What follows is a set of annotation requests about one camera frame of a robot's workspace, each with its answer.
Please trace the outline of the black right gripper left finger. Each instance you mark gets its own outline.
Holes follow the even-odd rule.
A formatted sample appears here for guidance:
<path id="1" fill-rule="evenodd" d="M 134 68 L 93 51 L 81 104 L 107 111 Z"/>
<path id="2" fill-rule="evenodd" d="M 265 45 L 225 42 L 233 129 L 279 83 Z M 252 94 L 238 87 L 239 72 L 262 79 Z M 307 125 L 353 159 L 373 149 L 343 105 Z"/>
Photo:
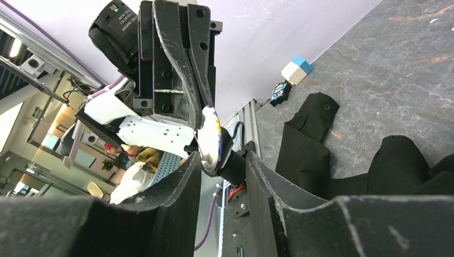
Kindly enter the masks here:
<path id="1" fill-rule="evenodd" d="M 1 256 L 192 256 L 200 154 L 119 205 L 89 196 L 1 198 Z"/>

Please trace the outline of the blue monster card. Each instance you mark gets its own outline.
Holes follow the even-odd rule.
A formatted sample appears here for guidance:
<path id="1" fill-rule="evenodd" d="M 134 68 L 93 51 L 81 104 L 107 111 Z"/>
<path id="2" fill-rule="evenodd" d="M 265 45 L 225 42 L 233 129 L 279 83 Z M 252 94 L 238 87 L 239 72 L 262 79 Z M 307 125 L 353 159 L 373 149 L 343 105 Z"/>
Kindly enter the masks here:
<path id="1" fill-rule="evenodd" d="M 277 84 L 274 90 L 271 92 L 269 103 L 275 107 L 288 100 L 292 85 L 284 80 Z"/>

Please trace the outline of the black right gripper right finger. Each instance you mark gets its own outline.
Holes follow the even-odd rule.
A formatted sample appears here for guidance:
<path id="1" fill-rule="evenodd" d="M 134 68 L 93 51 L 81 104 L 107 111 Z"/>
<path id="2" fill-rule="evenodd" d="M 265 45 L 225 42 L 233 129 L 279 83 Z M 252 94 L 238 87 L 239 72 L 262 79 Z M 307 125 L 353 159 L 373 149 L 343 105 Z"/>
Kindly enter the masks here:
<path id="1" fill-rule="evenodd" d="M 453 197 L 338 196 L 323 200 L 246 158 L 259 256 L 453 256 Z"/>

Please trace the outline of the blue perforated basket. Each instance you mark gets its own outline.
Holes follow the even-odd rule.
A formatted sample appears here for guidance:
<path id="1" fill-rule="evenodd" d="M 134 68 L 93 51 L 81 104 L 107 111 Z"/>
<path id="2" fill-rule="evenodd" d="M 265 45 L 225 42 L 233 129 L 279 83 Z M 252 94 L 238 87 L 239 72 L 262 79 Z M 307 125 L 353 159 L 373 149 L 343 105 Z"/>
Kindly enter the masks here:
<path id="1" fill-rule="evenodd" d="M 149 186 L 158 183 L 160 180 L 173 173 L 179 167 L 180 160 L 180 156 L 164 152 L 155 172 L 155 176 Z"/>

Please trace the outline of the blue white block toy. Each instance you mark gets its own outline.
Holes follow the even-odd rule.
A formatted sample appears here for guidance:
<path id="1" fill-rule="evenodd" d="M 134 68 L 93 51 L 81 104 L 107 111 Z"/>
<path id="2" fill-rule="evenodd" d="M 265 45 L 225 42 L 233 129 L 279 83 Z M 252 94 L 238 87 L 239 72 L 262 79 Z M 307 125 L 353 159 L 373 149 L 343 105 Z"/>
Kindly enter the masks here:
<path id="1" fill-rule="evenodd" d="M 310 74 L 312 70 L 313 67 L 307 60 L 296 56 L 281 70 L 281 75 L 291 85 L 296 86 Z"/>

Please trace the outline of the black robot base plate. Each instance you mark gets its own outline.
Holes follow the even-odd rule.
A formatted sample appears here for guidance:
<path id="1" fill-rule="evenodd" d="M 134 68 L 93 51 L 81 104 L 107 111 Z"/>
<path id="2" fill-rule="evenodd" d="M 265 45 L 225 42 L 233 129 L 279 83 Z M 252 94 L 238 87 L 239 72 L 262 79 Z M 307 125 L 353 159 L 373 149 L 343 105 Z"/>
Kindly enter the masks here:
<path id="1" fill-rule="evenodd" d="M 224 182 L 218 256 L 258 256 L 246 184 Z"/>

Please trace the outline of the person behind the cell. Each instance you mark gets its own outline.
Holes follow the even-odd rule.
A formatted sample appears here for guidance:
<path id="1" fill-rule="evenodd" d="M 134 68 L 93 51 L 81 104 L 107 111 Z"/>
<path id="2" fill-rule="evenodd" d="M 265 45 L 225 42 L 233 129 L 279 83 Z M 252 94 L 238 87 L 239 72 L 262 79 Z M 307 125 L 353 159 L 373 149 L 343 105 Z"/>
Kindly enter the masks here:
<path id="1" fill-rule="evenodd" d="M 139 147 L 136 145 L 125 145 L 121 144 L 119 147 L 116 147 L 108 142 L 104 144 L 104 150 L 107 155 L 119 155 L 126 154 L 128 157 L 135 158 Z"/>

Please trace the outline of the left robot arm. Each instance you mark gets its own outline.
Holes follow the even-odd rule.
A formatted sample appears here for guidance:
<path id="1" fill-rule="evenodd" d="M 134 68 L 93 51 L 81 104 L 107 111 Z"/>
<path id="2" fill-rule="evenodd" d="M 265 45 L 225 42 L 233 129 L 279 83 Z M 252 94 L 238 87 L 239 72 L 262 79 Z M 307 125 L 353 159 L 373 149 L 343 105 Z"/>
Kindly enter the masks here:
<path id="1" fill-rule="evenodd" d="M 77 118 L 113 146 L 151 147 L 187 158 L 232 185 L 246 178 L 245 152 L 215 110 L 215 37 L 222 23 L 207 6 L 142 1 L 134 12 L 109 2 L 91 24 L 92 43 L 126 78 L 92 94 Z"/>

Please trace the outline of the black garment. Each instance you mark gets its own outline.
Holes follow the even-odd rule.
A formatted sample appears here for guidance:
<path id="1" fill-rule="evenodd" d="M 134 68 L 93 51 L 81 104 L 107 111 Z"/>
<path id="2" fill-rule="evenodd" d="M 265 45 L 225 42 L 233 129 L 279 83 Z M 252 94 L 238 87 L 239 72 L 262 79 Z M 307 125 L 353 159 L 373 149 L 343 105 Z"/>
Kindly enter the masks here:
<path id="1" fill-rule="evenodd" d="M 326 145 L 339 104 L 311 93 L 284 123 L 275 171 L 330 200 L 340 195 L 453 195 L 453 155 L 429 165 L 416 143 L 389 135 L 371 156 L 348 157 Z"/>

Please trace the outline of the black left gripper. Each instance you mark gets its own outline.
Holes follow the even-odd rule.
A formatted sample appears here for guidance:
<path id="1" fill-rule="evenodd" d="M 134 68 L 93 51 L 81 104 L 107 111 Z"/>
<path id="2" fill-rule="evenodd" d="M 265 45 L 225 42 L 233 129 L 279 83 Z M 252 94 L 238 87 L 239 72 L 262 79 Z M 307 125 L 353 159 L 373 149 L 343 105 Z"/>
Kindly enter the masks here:
<path id="1" fill-rule="evenodd" d="M 215 39 L 223 30 L 210 8 L 142 1 L 132 19 L 135 39 L 122 99 L 138 115 L 201 127 L 202 108 L 215 104 Z"/>

